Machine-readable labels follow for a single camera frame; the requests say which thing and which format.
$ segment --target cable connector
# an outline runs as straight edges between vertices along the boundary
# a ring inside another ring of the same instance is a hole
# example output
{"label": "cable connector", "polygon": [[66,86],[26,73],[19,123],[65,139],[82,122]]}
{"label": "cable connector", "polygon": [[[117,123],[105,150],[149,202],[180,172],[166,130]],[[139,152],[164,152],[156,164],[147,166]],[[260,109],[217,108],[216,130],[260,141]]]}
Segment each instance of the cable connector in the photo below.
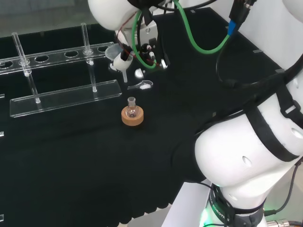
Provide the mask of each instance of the cable connector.
{"label": "cable connector", "polygon": [[238,29],[245,22],[256,1],[247,0],[244,2],[244,0],[234,0],[229,18],[236,24]]}
{"label": "cable connector", "polygon": [[234,29],[236,27],[236,23],[233,20],[230,20],[229,24],[228,24],[228,31],[227,34],[228,35],[232,35]]}

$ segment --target rack hole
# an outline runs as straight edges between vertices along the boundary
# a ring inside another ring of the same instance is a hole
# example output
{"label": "rack hole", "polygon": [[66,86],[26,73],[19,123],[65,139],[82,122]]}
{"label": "rack hole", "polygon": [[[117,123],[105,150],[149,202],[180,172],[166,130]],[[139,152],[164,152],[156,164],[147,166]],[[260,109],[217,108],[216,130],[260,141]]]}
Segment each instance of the rack hole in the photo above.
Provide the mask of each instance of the rack hole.
{"label": "rack hole", "polygon": [[100,47],[98,47],[98,51],[105,52],[107,48],[108,48],[107,46],[100,46]]}
{"label": "rack hole", "polygon": [[35,58],[35,61],[38,63],[43,63],[46,62],[49,59],[49,57],[47,55],[44,56],[38,56]]}
{"label": "rack hole", "polygon": [[74,58],[78,55],[78,51],[69,51],[69,52],[66,52],[64,55],[67,57],[67,58]]}
{"label": "rack hole", "polygon": [[11,67],[13,65],[12,61],[5,61],[5,62],[1,62],[0,63],[0,69],[8,69],[9,67]]}

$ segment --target black cable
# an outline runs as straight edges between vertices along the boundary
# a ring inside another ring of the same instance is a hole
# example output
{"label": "black cable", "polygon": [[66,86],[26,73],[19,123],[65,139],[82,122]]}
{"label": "black cable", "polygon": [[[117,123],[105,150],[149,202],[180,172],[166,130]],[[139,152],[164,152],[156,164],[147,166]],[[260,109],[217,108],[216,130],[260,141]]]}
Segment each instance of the black cable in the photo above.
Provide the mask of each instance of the black cable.
{"label": "black cable", "polygon": [[288,221],[290,226],[302,226],[301,221]]}
{"label": "black cable", "polygon": [[291,182],[290,182],[290,187],[289,187],[289,192],[288,192],[288,196],[287,196],[287,199],[285,200],[284,204],[282,205],[282,207],[280,207],[279,209],[277,210],[266,210],[264,211],[264,216],[267,217],[267,216],[270,216],[270,215],[274,215],[274,214],[277,214],[278,212],[280,212],[281,210],[283,210],[286,205],[288,204],[289,202],[289,199],[292,195],[292,191],[293,191],[293,186],[294,186],[294,178],[295,178],[295,175],[297,173],[297,170],[300,166],[301,162],[300,163],[297,163],[295,165],[295,168],[294,168],[294,172],[293,172],[293,176],[292,176],[292,179],[291,179]]}
{"label": "black cable", "polygon": [[240,20],[240,23],[235,27],[233,34],[231,35],[231,37],[227,40],[227,42],[224,44],[224,46],[222,47],[218,57],[217,57],[217,63],[216,63],[216,75],[217,78],[219,80],[220,83],[222,83],[224,86],[228,87],[228,88],[232,88],[232,89],[246,89],[246,88],[253,88],[253,87],[260,87],[260,86],[264,86],[269,82],[272,82],[273,80],[275,80],[277,77],[282,76],[284,78],[285,83],[289,83],[291,80],[293,80],[300,72],[301,70],[303,70],[303,54],[301,55],[301,57],[297,60],[297,62],[290,67],[289,69],[287,69],[285,72],[283,73],[275,73],[273,75],[267,76],[257,82],[254,83],[241,83],[238,80],[233,80],[233,79],[226,79],[226,80],[222,80],[220,73],[219,73],[219,64],[220,64],[220,59],[222,57],[222,55],[224,54],[224,52],[226,51],[227,47],[233,42],[234,38],[236,37],[238,30],[241,26],[241,24],[245,21],[246,17],[248,16],[249,11],[246,11],[242,14]]}
{"label": "black cable", "polygon": [[[204,6],[208,6],[209,4],[215,2],[217,0],[209,0],[207,2],[204,2],[202,4],[196,5],[196,6],[191,6],[191,7],[187,7],[187,8],[183,8],[184,10],[193,10],[193,9],[198,9]],[[155,5],[155,7],[162,9],[162,10],[166,10],[166,11],[170,11],[170,12],[177,12],[178,9],[171,9],[171,8],[167,8],[167,7],[163,7],[163,6],[159,6],[159,5]]]}
{"label": "black cable", "polygon": [[286,199],[286,201],[284,202],[284,204],[282,205],[282,207],[280,207],[279,209],[276,210],[277,213],[280,212],[281,210],[283,210],[283,209],[286,207],[286,205],[288,204],[288,202],[289,202],[289,199],[290,199],[290,197],[291,197],[291,195],[292,195],[292,191],[293,191],[294,178],[295,178],[295,175],[296,175],[296,173],[297,173],[297,170],[298,170],[300,164],[301,164],[301,163],[297,164],[297,165],[295,166],[295,168],[294,168],[294,172],[293,172],[292,180],[291,180],[291,182],[290,182],[290,187],[289,187],[289,192],[288,192],[287,199]]}
{"label": "black cable", "polygon": [[217,78],[219,80],[220,83],[223,83],[223,85],[225,87],[229,87],[229,88],[233,88],[233,89],[246,89],[246,88],[252,88],[252,87],[259,87],[259,86],[263,86],[266,83],[268,83],[269,81],[276,79],[277,76],[280,75],[280,73],[275,73],[273,75],[270,75],[268,77],[265,77],[263,79],[260,79],[257,82],[254,83],[240,83],[237,80],[233,80],[233,79],[227,79],[227,80],[222,80],[221,76],[220,76],[220,72],[219,72],[219,65],[220,65],[220,59],[222,57],[222,55],[224,54],[226,48],[229,46],[229,44],[234,40],[235,36],[236,36],[237,32],[235,31],[231,37],[226,41],[226,43],[224,44],[224,46],[222,47],[218,57],[217,57],[217,62],[216,62],[216,75]]}
{"label": "black cable", "polygon": [[[208,187],[209,189],[211,189],[216,194],[216,196],[220,197],[219,193],[214,188],[212,188],[211,186],[209,186],[208,184],[201,183],[201,182],[199,182],[197,184],[200,184],[200,185],[203,185],[205,187]],[[233,206],[231,205],[230,202],[228,202],[224,197],[220,197],[220,198],[223,199],[223,201],[225,201],[230,206],[231,209],[233,209]],[[225,217],[224,224],[208,224],[208,225],[205,225],[203,227],[208,227],[208,226],[224,226],[224,227],[227,227],[227,215],[226,215],[226,212],[224,212],[224,217]]]}
{"label": "black cable", "polygon": [[[169,4],[168,4],[168,3],[166,3],[166,4],[165,4],[165,8],[167,8],[167,6],[168,6],[168,5],[169,5]],[[164,12],[163,12],[163,15],[165,15],[165,14],[166,14],[166,11],[167,11],[167,10],[165,9],[165,10],[164,10]]]}

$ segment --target wire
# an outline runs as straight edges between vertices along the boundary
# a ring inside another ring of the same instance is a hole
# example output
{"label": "wire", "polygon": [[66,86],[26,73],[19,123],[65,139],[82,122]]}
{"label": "wire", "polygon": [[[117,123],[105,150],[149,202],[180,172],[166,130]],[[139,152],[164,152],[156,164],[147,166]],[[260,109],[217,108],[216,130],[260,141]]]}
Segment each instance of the wire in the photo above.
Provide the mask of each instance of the wire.
{"label": "wire", "polygon": [[228,79],[228,80],[222,80],[221,76],[220,76],[220,72],[219,72],[219,65],[220,65],[220,59],[222,57],[222,55],[224,54],[226,48],[228,47],[228,45],[231,44],[231,42],[234,40],[237,32],[238,31],[238,27],[235,28],[235,32],[230,36],[230,38],[227,40],[227,42],[224,44],[224,46],[222,47],[218,57],[217,57],[217,62],[216,62],[216,75],[217,78],[219,80],[220,83],[223,83],[225,86],[229,87],[229,88],[251,88],[251,87],[259,87],[259,86],[263,86],[264,84],[268,83],[269,81],[276,79],[277,76],[281,75],[280,73],[275,73],[273,75],[270,75],[268,77],[265,77],[257,82],[254,83],[240,83],[237,80],[232,80],[232,79]]}
{"label": "wire", "polygon": [[153,65],[152,65],[152,66],[146,64],[146,63],[143,61],[143,59],[141,58],[140,54],[138,53],[137,47],[136,47],[136,43],[135,43],[135,36],[134,36],[134,34],[135,34],[135,31],[136,31],[138,19],[140,18],[140,15],[141,15],[141,14],[142,14],[142,12],[139,10],[138,13],[136,14],[136,17],[135,17],[135,20],[134,20],[134,23],[133,23],[133,29],[132,29],[132,48],[133,48],[133,51],[134,51],[135,55],[137,56],[138,61],[139,61],[144,67],[146,67],[146,68],[152,70],[152,69],[154,69],[154,68],[156,67],[157,61],[155,60],[155,61],[153,62]]}
{"label": "wire", "polygon": [[224,46],[224,44],[226,43],[226,41],[228,40],[228,38],[230,37],[229,35],[227,35],[223,41],[220,43],[219,46],[217,46],[216,48],[212,49],[212,50],[204,50],[202,48],[200,48],[197,43],[195,42],[194,38],[193,38],[193,34],[191,33],[191,29],[190,29],[190,26],[189,26],[189,23],[188,23],[188,19],[186,17],[186,14],[185,14],[185,11],[183,10],[182,6],[180,5],[180,3],[177,1],[177,0],[173,0],[175,5],[177,6],[178,10],[180,11],[181,13],[181,16],[182,16],[182,19],[184,21],[184,25],[185,25],[185,28],[186,28],[186,31],[187,31],[187,35],[189,37],[189,40],[192,44],[192,46],[200,53],[202,54],[213,54],[213,53],[216,53],[218,52],[219,50],[221,50],[221,48]]}
{"label": "wire", "polygon": [[290,197],[292,195],[292,191],[293,191],[295,174],[297,173],[297,170],[298,170],[300,164],[301,163],[296,165],[295,168],[294,168],[294,172],[293,172],[292,180],[291,180],[291,183],[290,183],[290,188],[289,188],[287,199],[286,199],[285,203],[282,205],[282,207],[280,207],[279,209],[276,210],[277,213],[280,212],[281,210],[283,210],[289,202],[289,199],[290,199]]}
{"label": "wire", "polygon": [[290,226],[302,226],[302,222],[301,221],[288,221]]}
{"label": "wire", "polygon": [[[196,6],[186,7],[186,8],[184,8],[184,10],[198,9],[198,8],[201,8],[201,7],[204,7],[204,6],[208,6],[209,4],[211,4],[215,1],[217,1],[217,0],[209,0],[207,2],[204,2],[204,3],[196,5]],[[170,11],[170,12],[177,12],[178,11],[177,9],[172,9],[172,8],[163,7],[163,6],[159,6],[159,5],[156,5],[155,7],[159,8],[159,9],[162,9],[162,10],[165,10],[165,11]]]}
{"label": "wire", "polygon": [[[209,186],[208,184],[205,184],[205,183],[202,183],[202,182],[198,182],[197,184],[208,187],[209,189],[211,189],[216,194],[216,196],[220,197],[219,193],[216,190],[214,190],[211,186]],[[231,209],[233,209],[233,206],[231,205],[230,202],[228,202],[224,197],[220,197],[220,198],[223,199],[230,206]],[[227,226],[227,215],[226,215],[225,211],[224,211],[224,217],[225,217],[224,224],[208,224],[208,225],[204,225],[203,227],[208,227],[208,226],[224,226],[224,227],[226,227]]]}
{"label": "wire", "polygon": [[287,199],[285,200],[284,204],[282,205],[282,207],[280,207],[279,209],[277,210],[266,210],[264,211],[264,216],[267,217],[267,216],[270,216],[270,215],[274,215],[274,214],[277,214],[278,212],[280,212],[281,210],[283,210],[286,205],[288,204],[289,202],[289,199],[292,195],[292,191],[293,191],[293,186],[294,186],[294,178],[295,178],[295,175],[297,173],[297,170],[299,168],[299,166],[301,165],[301,162],[300,163],[297,163],[295,165],[295,168],[294,168],[294,172],[293,172],[293,176],[292,176],[292,179],[291,179],[291,182],[290,182],[290,187],[289,187],[289,192],[288,192],[288,196],[287,196]]}
{"label": "wire", "polygon": [[130,18],[128,18],[128,20],[127,21],[125,21],[123,24],[122,24],[122,26],[120,27],[120,29],[119,29],[119,31],[118,31],[118,33],[117,33],[117,38],[119,38],[119,33],[120,33],[120,31],[122,30],[122,28],[136,15],[136,13],[137,12],[135,12]]}

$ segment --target acrylic rod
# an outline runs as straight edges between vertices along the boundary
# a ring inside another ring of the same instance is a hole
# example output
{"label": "acrylic rod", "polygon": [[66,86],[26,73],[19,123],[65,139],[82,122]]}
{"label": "acrylic rod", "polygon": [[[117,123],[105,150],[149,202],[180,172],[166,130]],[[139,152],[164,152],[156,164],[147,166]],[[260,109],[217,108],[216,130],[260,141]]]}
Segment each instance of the acrylic rod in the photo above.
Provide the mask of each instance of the acrylic rod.
{"label": "acrylic rod", "polygon": [[82,23],[81,27],[82,27],[82,36],[83,36],[84,46],[85,46],[85,50],[83,53],[86,56],[88,56],[88,58],[86,59],[86,63],[88,64],[88,68],[89,68],[89,76],[90,76],[91,85],[93,87],[93,92],[97,92],[95,72],[94,72],[94,60],[89,57],[93,54],[93,50],[90,48],[90,45],[89,45],[89,34],[87,32],[86,24]]}
{"label": "acrylic rod", "polygon": [[30,89],[31,89],[31,91],[33,93],[33,96],[35,98],[35,102],[36,103],[41,103],[40,98],[39,98],[39,94],[37,92],[37,89],[36,89],[36,86],[35,86],[35,83],[34,83],[34,80],[33,80],[32,70],[29,66],[29,61],[26,59],[25,54],[23,52],[23,48],[21,46],[21,42],[19,40],[18,34],[16,32],[14,32],[14,33],[12,33],[12,36],[13,36],[13,40],[14,40],[18,55],[19,55],[20,60],[21,60],[19,64],[22,66],[24,76],[27,78],[28,84],[29,84]]}

